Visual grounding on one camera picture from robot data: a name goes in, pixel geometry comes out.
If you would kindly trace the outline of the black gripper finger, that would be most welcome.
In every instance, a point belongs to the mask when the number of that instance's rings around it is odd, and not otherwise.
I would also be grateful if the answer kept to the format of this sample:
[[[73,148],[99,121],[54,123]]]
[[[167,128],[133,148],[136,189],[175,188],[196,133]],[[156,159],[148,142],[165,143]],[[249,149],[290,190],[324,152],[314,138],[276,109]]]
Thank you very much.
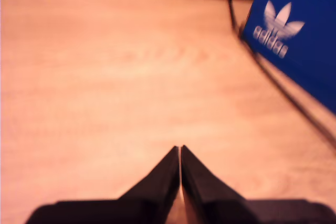
[[[144,223],[165,223],[180,186],[179,149],[177,146],[119,199],[139,201]]]
[[[204,223],[246,223],[243,197],[217,178],[187,146],[181,148],[182,185]]]

